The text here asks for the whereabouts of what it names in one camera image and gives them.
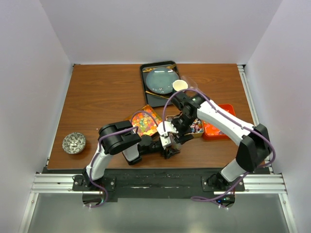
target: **metal bracket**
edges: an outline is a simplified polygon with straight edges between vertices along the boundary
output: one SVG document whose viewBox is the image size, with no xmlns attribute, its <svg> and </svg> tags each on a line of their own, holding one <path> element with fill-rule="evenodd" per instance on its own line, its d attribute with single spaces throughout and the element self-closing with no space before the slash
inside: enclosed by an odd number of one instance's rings
<svg viewBox="0 0 311 233">
<path fill-rule="evenodd" d="M 287 194 L 279 194 L 279 198 L 281 201 L 283 213 L 287 222 L 288 229 L 290 233 L 296 233 L 298 232 L 295 220 L 294 220 L 294 215 L 292 212 L 292 209 L 290 207 L 290 203 L 288 201 Z"/>
<path fill-rule="evenodd" d="M 32 193 L 93 193 L 98 191 L 72 190 L 72 176 L 74 174 L 36 174 Z M 247 175 L 244 179 L 245 191 L 236 191 L 242 194 L 286 194 L 286 187 L 282 175 Z M 214 191 L 214 195 L 224 193 Z"/>
<path fill-rule="evenodd" d="M 82 175 L 76 175 L 74 177 L 74 182 L 72 186 L 73 191 L 92 191 L 90 187 L 87 186 L 86 182 L 83 180 Z M 103 177 L 99 182 L 98 185 L 103 186 L 108 192 L 112 192 L 116 186 L 116 177 Z"/>
<path fill-rule="evenodd" d="M 29 226 L 31 223 L 31 219 L 32 219 L 34 211 L 35 211 L 35 205 L 37 203 L 38 195 L 39 195 L 38 193 L 31 193 L 30 194 L 18 233 L 28 232 L 28 229 L 29 229 Z"/>
<path fill-rule="evenodd" d="M 220 189 L 217 189 L 217 188 L 215 188 L 215 187 L 209 186 L 208 183 L 207 183 L 207 179 L 208 179 L 207 176 L 203 176 L 203 177 L 201 178 L 202 189 L 203 189 L 204 192 L 224 191 L 224 190 L 220 190 Z M 245 190 L 245 188 L 244 188 L 244 182 L 241 181 L 241 182 L 236 186 L 235 191 L 240 191 L 240 192 L 242 192 L 242 191 L 244 191 L 244 190 Z"/>
</svg>

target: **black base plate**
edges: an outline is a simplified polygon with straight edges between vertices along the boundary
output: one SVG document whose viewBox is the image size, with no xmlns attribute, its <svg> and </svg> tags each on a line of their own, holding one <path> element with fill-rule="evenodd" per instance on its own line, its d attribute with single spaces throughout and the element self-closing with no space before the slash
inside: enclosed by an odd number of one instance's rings
<svg viewBox="0 0 311 233">
<path fill-rule="evenodd" d="M 109 201 L 118 198 L 189 199 L 192 196 L 213 198 L 215 190 L 206 191 L 202 179 L 207 179 L 221 168 L 159 168 L 159 169 L 106 169 L 105 187 Z M 81 174 L 82 170 L 43 170 L 43 173 Z M 260 168 L 255 174 L 269 174 L 268 168 Z M 111 182 L 115 179 L 114 188 Z M 244 189 L 238 185 L 236 191 Z M 90 191 L 85 185 L 73 187 L 74 191 Z"/>
</svg>

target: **wooden tabletop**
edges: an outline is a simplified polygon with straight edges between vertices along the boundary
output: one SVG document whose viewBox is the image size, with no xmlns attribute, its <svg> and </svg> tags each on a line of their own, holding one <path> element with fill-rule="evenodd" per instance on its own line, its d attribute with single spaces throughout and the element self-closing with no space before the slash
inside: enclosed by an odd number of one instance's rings
<svg viewBox="0 0 311 233">
<path fill-rule="evenodd" d="M 140 65 L 75 65 L 60 118 L 48 169 L 84 168 L 97 147 L 98 129 L 124 120 L 145 106 L 139 75 Z M 180 75 L 188 75 L 217 104 L 233 105 L 236 116 L 253 123 L 236 64 L 177 64 Z M 162 115 L 163 107 L 155 108 Z M 178 110 L 169 106 L 166 115 Z M 77 155 L 62 149 L 72 132 L 86 136 L 86 148 Z M 129 167 L 224 167 L 236 156 L 231 140 L 205 141 L 195 138 L 182 146 L 180 154 L 165 160 L 159 153 L 144 155 L 129 166 L 123 155 L 114 155 L 109 168 Z"/>
</svg>

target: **black tray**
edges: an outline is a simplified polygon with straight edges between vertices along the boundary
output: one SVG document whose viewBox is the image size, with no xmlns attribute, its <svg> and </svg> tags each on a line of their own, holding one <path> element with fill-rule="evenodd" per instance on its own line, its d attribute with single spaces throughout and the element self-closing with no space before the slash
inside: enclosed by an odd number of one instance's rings
<svg viewBox="0 0 311 233">
<path fill-rule="evenodd" d="M 146 85 L 146 78 L 147 78 L 147 75 L 149 74 L 149 72 L 143 72 L 143 70 L 146 68 L 167 67 L 167 66 L 171 66 L 174 64 L 176 64 L 174 61 L 165 61 L 165 62 L 147 63 L 147 64 L 142 64 L 140 66 L 140 68 L 139 68 L 140 69 L 140 76 L 141 76 L 141 80 L 142 80 L 142 88 L 144 91 L 146 104 L 150 105 L 151 107 L 164 106 L 167 99 L 162 98 L 162 97 L 158 97 L 158 96 L 153 96 L 153 95 L 146 93 L 146 91 L 150 91 L 150 92 L 152 92 L 152 91 Z M 179 76 L 177 66 L 175 66 L 172 70 L 174 70 L 176 72 L 176 74 L 178 74 L 178 76 Z M 164 95 L 164 96 L 169 98 L 171 95 L 172 95 L 172 93 L 170 93 L 168 95 Z"/>
</svg>

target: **white wall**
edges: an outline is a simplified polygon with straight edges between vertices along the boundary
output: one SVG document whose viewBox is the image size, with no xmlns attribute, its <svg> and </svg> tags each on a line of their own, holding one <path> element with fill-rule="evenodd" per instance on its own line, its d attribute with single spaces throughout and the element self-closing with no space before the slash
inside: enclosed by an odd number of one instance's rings
<svg viewBox="0 0 311 233">
<path fill-rule="evenodd" d="M 301 233 L 310 232 L 311 1 L 284 0 L 250 61 L 246 75 L 260 121 L 276 147 Z"/>
<path fill-rule="evenodd" d="M 245 64 L 281 0 L 40 0 L 73 63 Z"/>
<path fill-rule="evenodd" d="M 71 65 L 38 0 L 0 1 L 0 231 L 18 231 Z"/>
</svg>

